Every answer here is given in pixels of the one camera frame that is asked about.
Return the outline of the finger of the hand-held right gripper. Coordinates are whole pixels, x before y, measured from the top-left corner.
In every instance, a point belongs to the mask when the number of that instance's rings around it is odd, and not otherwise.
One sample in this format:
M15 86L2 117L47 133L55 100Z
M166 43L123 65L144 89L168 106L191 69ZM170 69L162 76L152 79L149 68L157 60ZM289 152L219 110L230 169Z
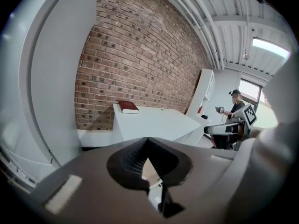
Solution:
M226 134L226 125L205 126L204 134L225 135Z

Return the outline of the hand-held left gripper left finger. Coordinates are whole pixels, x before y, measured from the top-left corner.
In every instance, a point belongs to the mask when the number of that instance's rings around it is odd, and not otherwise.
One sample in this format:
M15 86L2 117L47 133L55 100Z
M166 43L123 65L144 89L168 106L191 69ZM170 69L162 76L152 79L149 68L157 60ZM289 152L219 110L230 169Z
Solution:
M87 151L42 180L35 201L59 224L157 224L142 179L147 138Z

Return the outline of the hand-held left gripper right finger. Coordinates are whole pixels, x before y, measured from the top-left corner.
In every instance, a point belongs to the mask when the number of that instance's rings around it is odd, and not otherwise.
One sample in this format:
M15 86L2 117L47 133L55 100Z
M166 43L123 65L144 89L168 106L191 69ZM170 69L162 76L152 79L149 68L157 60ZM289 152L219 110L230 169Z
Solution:
M232 194L223 178L235 152L149 138L148 157L163 181L161 211L149 224L223 224Z

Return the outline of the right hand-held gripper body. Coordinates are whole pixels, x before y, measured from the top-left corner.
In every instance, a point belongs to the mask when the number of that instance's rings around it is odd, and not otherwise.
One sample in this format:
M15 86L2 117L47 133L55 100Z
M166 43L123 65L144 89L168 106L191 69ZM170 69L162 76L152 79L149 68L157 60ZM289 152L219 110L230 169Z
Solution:
M211 141L216 149L237 151L241 143L249 137L249 133L257 121L257 116L251 104L243 106L228 119L225 135L211 135Z

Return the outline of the white-fronted wooden drawer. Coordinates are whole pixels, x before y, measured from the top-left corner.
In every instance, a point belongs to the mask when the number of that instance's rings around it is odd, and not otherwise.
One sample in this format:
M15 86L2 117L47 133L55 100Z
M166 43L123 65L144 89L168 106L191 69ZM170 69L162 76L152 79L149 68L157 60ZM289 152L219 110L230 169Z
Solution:
M148 200L157 209L162 199L163 181L149 159L146 160L143 166L142 179L149 182Z

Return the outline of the window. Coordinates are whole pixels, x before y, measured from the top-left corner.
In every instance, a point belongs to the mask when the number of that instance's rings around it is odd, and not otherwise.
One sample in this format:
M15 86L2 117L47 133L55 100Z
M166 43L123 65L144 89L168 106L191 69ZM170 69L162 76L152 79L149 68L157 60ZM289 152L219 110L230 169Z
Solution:
M241 79L239 91L245 104L251 103L256 112L255 127L272 128L278 124L274 111L263 93L262 86Z

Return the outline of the white cubby shelf unit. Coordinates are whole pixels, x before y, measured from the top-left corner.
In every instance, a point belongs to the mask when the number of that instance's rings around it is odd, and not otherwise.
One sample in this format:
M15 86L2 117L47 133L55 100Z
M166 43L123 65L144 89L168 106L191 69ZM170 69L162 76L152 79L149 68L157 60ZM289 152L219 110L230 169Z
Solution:
M202 114L207 115L206 112L209 107L209 103L214 91L214 87L215 87L215 78L214 78L213 70L203 69L194 96L186 112L186 116L197 121L201 126L206 126L211 122L209 121L209 119L201 118L201 115ZM202 110L200 114L197 114L200 106L203 106Z

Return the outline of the white desk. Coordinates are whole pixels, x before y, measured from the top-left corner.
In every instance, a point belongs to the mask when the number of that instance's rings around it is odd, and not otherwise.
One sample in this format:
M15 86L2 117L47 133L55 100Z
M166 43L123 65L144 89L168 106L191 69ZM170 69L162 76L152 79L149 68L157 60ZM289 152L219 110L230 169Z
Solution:
M143 137L182 142L200 127L198 122L174 109L139 106L137 114L125 114L118 104L113 104L113 108L112 144Z

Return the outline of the dark red book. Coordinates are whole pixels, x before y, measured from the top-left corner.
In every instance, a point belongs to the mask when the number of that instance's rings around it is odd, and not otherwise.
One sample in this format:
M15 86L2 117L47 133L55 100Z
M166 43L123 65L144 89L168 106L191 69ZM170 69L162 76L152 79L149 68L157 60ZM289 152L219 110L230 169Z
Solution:
M130 101L120 100L119 106L120 106L122 113L125 113L125 114L137 114L139 112L139 109L137 108L137 106L133 102L130 102Z

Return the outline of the large ceiling strip light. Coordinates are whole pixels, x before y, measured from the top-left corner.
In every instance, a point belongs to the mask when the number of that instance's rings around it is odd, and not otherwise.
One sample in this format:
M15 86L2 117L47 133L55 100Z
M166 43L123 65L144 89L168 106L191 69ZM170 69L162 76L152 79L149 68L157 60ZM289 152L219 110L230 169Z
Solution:
M278 45L275 45L271 42L268 42L266 40L259 39L259 38L253 38L252 45L254 47L258 47L258 48L267 50L269 52L272 52L272 53L274 53L278 56L281 56L285 59L287 59L290 55L290 52L288 50L286 50Z

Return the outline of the bundle of white ceiling pipes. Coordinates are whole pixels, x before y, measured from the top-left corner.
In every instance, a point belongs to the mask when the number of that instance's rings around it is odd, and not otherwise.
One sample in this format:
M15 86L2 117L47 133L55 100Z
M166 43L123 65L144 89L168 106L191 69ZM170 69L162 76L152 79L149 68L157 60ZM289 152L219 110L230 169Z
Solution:
M220 28L213 18L224 14L224 0L169 0L191 24L204 45L211 66L215 70L225 67L225 44Z

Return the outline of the grey metal cabinet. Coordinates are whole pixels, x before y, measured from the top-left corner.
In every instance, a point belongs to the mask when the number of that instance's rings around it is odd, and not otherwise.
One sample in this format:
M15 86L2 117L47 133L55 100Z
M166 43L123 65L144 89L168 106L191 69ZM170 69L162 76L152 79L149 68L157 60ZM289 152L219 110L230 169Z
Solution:
M76 74L96 0L22 0L0 33L0 161L30 189L81 152Z

